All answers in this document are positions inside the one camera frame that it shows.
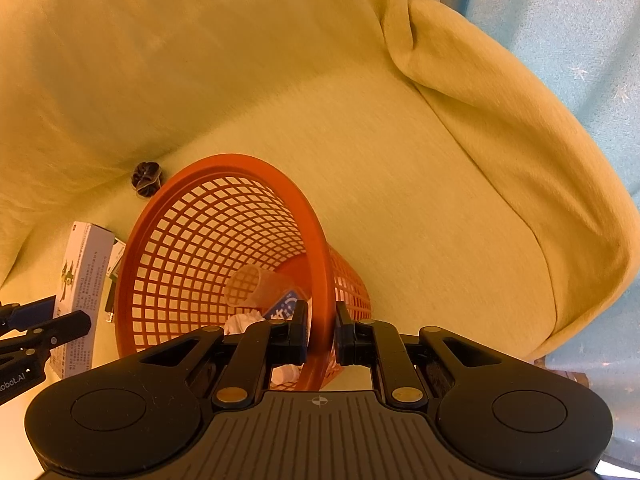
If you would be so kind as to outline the clear plastic cup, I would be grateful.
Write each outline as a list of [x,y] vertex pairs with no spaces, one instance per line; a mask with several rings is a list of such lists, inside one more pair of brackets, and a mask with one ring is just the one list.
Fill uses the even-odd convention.
[[289,276],[246,264],[229,276],[224,285],[224,300],[232,308],[267,311],[295,291],[296,284]]

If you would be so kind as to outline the white mesh sock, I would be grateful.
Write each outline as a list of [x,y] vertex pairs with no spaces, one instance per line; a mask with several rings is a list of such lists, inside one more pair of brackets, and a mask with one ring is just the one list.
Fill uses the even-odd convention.
[[[244,333],[248,326],[262,321],[265,321],[265,318],[257,310],[234,314],[224,322],[224,333],[226,335],[239,335]],[[301,372],[302,367],[300,365],[285,364],[273,367],[270,382],[275,386],[296,382]]]

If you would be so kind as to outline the yellow sofa cover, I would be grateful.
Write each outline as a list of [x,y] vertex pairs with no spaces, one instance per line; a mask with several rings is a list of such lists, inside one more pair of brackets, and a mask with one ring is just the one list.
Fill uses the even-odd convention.
[[639,267],[639,214],[587,131],[439,0],[1,0],[1,297],[58,288],[70,227],[127,237],[140,162],[286,174],[377,318],[524,360]]

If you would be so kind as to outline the dark brown hair scrunchie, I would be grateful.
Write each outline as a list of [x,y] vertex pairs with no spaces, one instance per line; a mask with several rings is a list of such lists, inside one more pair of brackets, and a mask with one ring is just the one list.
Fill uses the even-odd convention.
[[163,185],[163,169],[158,162],[140,162],[131,176],[137,196],[151,198]]

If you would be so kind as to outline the blue white small packet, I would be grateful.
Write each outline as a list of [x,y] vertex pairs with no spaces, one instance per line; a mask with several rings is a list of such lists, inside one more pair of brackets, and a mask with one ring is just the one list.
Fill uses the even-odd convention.
[[280,318],[280,320],[289,320],[293,317],[295,307],[298,300],[305,300],[306,297],[303,292],[298,289],[289,290],[280,298],[276,304],[269,308],[262,316],[266,320],[272,318]]

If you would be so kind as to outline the black ointment tube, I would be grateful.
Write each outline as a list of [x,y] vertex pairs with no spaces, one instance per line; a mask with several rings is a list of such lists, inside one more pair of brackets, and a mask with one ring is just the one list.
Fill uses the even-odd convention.
[[116,288],[117,288],[117,281],[111,280],[110,288],[108,289],[107,300],[104,308],[105,318],[107,323],[111,323],[114,321]]

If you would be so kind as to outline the light blue star curtain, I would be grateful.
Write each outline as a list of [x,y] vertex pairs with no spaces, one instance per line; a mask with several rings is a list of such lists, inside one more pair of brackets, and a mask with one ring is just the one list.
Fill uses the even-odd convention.
[[[442,0],[551,89],[639,197],[639,0]],[[583,374],[610,408],[605,459],[639,468],[639,284],[544,359]]]

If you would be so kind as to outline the orange mesh waste basket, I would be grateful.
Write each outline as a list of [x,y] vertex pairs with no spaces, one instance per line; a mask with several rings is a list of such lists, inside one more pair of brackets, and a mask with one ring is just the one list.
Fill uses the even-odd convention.
[[220,154],[168,180],[126,243],[115,298],[119,356],[130,356],[235,314],[228,278],[246,264],[292,278],[311,301],[308,358],[288,390],[314,390],[341,373],[330,330],[343,301],[370,318],[366,285],[326,241],[314,208],[280,170],[258,158]]

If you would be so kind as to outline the white bird ointment box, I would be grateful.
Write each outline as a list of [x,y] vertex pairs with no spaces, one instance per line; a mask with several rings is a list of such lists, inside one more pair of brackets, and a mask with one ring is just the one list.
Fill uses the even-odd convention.
[[51,368],[60,379],[91,368],[96,322],[113,245],[113,233],[92,223],[75,221],[70,230],[56,292],[54,316],[57,318],[82,311],[90,318],[91,328],[86,336],[52,351]]

